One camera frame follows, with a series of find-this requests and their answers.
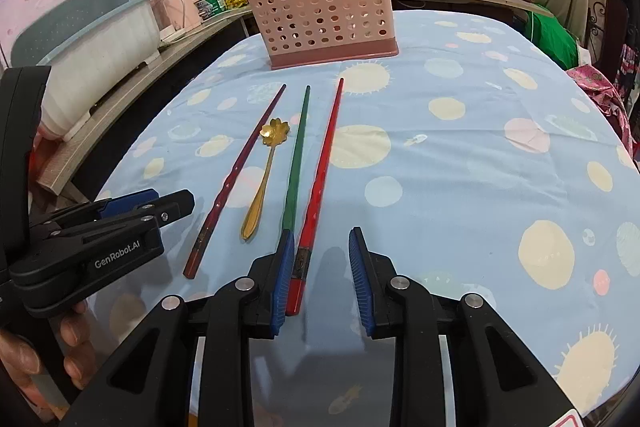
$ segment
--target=blue patterned fabric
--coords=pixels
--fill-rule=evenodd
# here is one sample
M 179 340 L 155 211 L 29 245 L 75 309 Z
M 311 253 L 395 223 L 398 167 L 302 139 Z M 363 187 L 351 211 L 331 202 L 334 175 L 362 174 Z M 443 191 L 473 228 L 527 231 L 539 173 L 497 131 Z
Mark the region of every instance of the blue patterned fabric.
M 163 256 L 90 299 L 98 323 L 122 339 L 163 296 L 212 295 L 274 251 L 309 84 L 297 241 L 344 77 L 302 313 L 287 317 L 275 341 L 252 342 L 256 425 L 388 426 L 394 344 L 360 326 L 347 254 L 356 226 L 371 251 L 432 293 L 481 294 L 590 411 L 640 362 L 629 298 L 640 277 L 638 171 L 593 102 L 512 28 L 427 10 L 394 12 L 394 23 L 397 57 L 278 71 L 261 37 L 250 37 L 171 101 L 105 190 L 187 188 L 195 208 L 162 229 Z M 260 143 L 187 280 L 214 198 L 283 82 L 272 117 L 292 131 L 275 152 L 258 230 L 241 240 L 269 153 Z

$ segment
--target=perforated plastic basket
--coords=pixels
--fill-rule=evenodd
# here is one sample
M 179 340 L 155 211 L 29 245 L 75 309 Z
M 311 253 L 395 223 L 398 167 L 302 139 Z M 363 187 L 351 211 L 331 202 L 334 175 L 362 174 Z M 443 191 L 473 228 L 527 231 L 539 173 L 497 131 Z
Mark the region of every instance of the perforated plastic basket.
M 271 69 L 398 54 L 391 0 L 249 0 Z

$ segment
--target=plastic container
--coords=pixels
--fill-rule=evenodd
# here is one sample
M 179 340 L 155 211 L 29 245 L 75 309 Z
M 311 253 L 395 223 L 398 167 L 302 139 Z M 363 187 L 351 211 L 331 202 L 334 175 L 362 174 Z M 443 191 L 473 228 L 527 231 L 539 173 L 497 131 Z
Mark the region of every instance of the plastic container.
M 38 132 L 70 139 L 89 109 L 142 62 L 159 57 L 151 0 L 131 0 L 69 37 L 39 63 L 51 66 Z
M 271 69 L 398 54 L 391 0 L 249 0 Z

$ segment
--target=polka dot tablecloth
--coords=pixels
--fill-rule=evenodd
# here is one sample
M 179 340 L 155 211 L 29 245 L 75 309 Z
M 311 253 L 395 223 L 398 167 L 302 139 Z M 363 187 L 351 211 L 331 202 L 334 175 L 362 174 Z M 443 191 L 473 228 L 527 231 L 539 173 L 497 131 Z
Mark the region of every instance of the polka dot tablecloth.
M 193 215 L 162 229 L 164 256 L 100 291 L 91 308 L 121 340 L 162 296 L 212 295 L 273 252 L 308 83 L 299 234 L 343 76 L 303 312 L 276 341 L 252 342 L 258 425 L 388 425 L 394 343 L 360 326 L 347 255 L 354 226 L 432 293 L 483 295 L 587 413 L 640 362 L 638 172 L 588 97 L 508 26 L 449 12 L 394 16 L 397 57 L 271 71 L 254 36 L 197 76 L 103 193 L 188 188 Z M 189 281 L 182 269 L 204 217 L 283 82 L 273 117 L 292 132 L 275 155 L 260 227 L 242 242 L 268 156 L 258 143 Z

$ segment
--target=human hand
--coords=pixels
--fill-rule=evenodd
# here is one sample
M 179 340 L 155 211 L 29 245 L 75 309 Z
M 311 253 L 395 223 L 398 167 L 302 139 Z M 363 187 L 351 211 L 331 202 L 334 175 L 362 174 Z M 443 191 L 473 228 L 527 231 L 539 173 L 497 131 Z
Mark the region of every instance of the human hand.
M 89 341 L 89 323 L 84 316 L 86 302 L 79 302 L 60 321 L 60 336 L 70 347 L 64 365 L 78 389 L 83 389 L 95 374 L 95 351 Z M 31 380 L 43 370 L 42 361 L 33 347 L 9 331 L 0 330 L 0 360 L 15 384 L 40 411 L 43 419 L 52 418 L 50 408 Z

